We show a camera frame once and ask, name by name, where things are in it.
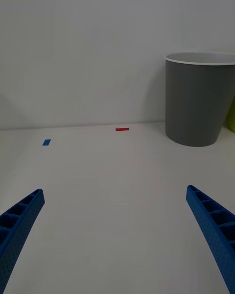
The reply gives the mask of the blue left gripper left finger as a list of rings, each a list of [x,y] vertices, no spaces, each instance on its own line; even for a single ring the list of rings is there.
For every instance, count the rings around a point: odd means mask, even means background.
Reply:
[[[0,216],[0,293],[8,280],[45,203],[42,189],[37,189]]]

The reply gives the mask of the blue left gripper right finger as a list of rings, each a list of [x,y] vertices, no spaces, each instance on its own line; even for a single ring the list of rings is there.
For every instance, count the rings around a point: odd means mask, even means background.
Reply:
[[[235,293],[235,216],[196,187],[186,201],[207,241],[229,293]]]

